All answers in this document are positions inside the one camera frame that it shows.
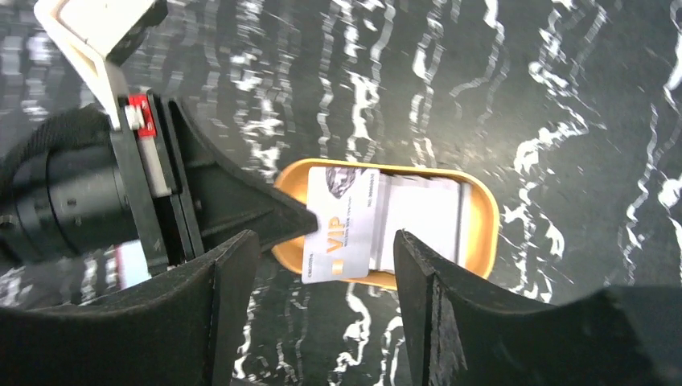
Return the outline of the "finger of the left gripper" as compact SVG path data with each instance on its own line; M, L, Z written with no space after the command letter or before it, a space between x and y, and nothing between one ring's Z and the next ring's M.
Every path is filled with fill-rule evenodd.
M304 204L223 154L179 98L159 100L159 165L162 266L200 257L245 229L267 251L318 228Z

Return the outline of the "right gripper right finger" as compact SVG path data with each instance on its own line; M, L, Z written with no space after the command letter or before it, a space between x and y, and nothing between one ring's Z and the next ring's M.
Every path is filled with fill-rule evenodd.
M563 306L445 260L413 234L394 240L415 385L678 385L681 292L611 286Z

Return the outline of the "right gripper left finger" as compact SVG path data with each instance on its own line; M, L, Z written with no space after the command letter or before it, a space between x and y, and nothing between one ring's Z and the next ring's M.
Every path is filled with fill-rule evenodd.
M261 254L245 230L87 306L1 312L4 385L228 385Z

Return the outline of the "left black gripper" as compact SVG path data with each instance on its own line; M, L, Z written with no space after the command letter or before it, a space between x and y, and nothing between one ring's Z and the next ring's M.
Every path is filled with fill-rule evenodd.
M50 117L1 162L1 258L20 265L140 240L148 266L184 262L169 199L140 207L124 183L110 123L92 105Z

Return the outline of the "tan oval card tray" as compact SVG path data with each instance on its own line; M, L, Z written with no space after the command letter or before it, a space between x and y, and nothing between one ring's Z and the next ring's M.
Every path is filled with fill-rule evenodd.
M471 185L470 214L468 215L468 242L464 253L464 268L483 279L488 279L495 264L498 235L499 208L491 190L473 175L460 170L417 168L366 162L349 162L325 158L304 158L288 165L276 178L273 187L305 204L307 201L308 170L314 166L341 166L378 168L390 175L420 175L443 177ZM294 238L272 247L272 254L286 269L302 274L303 237ZM385 290L397 290L395 275L370 272L367 277L342 279L363 285L373 285Z

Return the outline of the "cards in tray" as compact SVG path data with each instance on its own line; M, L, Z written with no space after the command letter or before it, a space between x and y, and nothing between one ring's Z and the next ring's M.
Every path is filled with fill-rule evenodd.
M405 230L446 260L466 265L473 187L447 177L379 176L378 223L369 269L393 273L393 240Z

